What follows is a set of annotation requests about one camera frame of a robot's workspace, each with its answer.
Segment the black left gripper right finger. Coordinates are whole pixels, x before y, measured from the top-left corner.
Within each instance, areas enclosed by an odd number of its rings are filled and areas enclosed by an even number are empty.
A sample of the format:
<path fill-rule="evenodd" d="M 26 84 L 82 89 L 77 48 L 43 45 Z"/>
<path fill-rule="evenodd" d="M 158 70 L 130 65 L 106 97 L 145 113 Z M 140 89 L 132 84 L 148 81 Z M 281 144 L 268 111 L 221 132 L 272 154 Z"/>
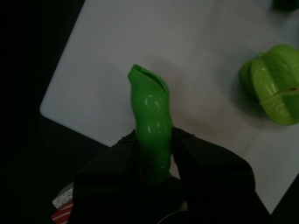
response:
<path fill-rule="evenodd" d="M 190 224 L 272 224 L 252 168 L 240 156 L 177 128 L 172 154 Z"/>

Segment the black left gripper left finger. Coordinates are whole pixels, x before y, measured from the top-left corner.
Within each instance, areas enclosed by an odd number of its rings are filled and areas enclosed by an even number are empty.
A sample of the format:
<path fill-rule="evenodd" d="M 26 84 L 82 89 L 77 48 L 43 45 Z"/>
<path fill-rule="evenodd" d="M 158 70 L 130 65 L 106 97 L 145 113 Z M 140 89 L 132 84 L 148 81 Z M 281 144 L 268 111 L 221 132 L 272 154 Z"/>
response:
<path fill-rule="evenodd" d="M 130 132 L 82 166 L 73 183 L 69 224 L 130 224 L 136 157 L 136 133 Z"/>

